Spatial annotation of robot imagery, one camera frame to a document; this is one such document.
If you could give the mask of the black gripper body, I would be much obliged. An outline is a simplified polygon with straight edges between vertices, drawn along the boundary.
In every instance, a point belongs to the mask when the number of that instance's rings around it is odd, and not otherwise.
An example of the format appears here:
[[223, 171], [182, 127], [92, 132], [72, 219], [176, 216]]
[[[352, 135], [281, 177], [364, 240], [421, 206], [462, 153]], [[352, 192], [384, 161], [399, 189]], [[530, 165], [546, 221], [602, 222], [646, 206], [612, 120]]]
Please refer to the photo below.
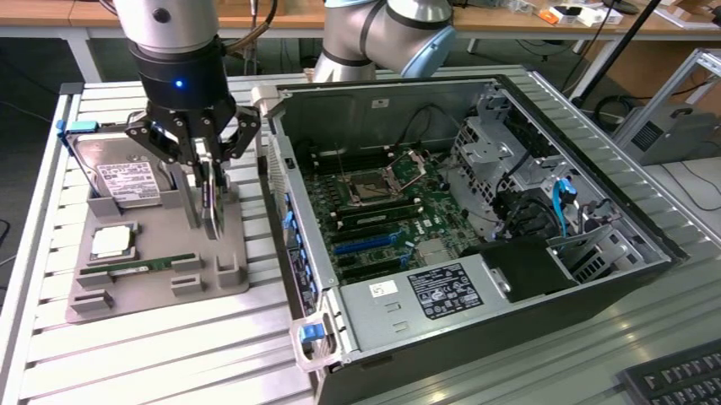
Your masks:
[[154, 121], [170, 113], [185, 113], [190, 141], [207, 141], [211, 158], [217, 140], [233, 118], [236, 103], [227, 85], [224, 49], [217, 37], [197, 50], [184, 53], [152, 52], [128, 44], [148, 98], [145, 115]]

